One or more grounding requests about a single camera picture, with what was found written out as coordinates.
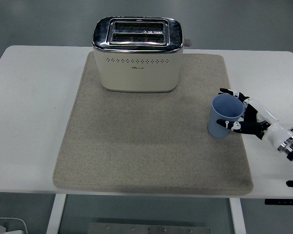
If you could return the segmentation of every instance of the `metal plate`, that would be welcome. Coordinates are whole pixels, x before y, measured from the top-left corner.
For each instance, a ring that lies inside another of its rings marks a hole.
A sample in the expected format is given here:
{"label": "metal plate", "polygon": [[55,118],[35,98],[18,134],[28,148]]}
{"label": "metal plate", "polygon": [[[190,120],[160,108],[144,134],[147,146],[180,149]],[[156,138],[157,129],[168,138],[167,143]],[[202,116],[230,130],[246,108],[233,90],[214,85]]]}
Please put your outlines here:
{"label": "metal plate", "polygon": [[204,227],[90,223],[88,234],[210,234],[210,230]]}

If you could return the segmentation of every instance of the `cream toaster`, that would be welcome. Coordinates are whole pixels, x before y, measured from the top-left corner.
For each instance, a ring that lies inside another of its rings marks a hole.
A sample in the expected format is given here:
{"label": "cream toaster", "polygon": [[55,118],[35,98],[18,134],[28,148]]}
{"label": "cream toaster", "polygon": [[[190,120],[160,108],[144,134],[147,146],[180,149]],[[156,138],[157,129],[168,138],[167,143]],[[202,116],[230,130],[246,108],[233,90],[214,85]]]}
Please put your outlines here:
{"label": "cream toaster", "polygon": [[95,27],[92,45],[100,81],[108,90],[153,93],[177,86],[184,36],[174,19],[104,18]]}

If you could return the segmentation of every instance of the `robot finger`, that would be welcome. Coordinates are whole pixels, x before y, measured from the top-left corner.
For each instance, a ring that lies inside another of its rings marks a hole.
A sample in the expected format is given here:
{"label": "robot finger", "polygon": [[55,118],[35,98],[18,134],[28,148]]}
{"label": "robot finger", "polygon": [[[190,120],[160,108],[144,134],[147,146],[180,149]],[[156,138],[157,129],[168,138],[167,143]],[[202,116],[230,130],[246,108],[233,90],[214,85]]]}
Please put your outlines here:
{"label": "robot finger", "polygon": [[261,135],[267,128],[264,122],[228,121],[223,119],[218,119],[216,122],[231,131],[241,134]]}
{"label": "robot finger", "polygon": [[219,89],[221,92],[225,93],[225,94],[230,94],[232,96],[235,96],[236,98],[238,98],[241,102],[243,102],[245,99],[248,99],[250,97],[246,97],[243,95],[243,93],[240,93],[238,91],[234,91],[231,89],[226,89],[226,88],[220,88]]}

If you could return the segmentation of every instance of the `white table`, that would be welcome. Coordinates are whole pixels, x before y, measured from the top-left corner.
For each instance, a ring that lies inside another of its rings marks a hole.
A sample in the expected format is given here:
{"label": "white table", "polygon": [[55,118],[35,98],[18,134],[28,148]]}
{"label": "white table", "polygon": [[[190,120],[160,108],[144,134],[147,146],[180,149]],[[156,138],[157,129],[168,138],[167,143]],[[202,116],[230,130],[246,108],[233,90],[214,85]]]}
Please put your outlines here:
{"label": "white table", "polygon": [[[102,194],[56,188],[58,151],[91,47],[11,46],[0,59],[0,192]],[[232,89],[293,126],[293,53],[185,50],[222,55]],[[254,189],[245,198],[293,198],[293,162],[243,135]]]}

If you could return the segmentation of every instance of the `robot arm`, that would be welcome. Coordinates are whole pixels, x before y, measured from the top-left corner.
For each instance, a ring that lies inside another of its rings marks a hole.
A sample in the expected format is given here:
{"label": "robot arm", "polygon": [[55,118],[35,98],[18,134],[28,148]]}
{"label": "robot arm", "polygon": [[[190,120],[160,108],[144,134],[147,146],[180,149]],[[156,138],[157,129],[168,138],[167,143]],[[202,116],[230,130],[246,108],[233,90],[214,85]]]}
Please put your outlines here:
{"label": "robot arm", "polygon": [[287,130],[257,100],[244,96],[242,93],[221,88],[220,95],[232,95],[244,104],[243,121],[226,121],[218,119],[217,123],[236,133],[256,135],[259,139],[268,141],[277,151],[285,152],[287,158],[293,161],[293,128]]}

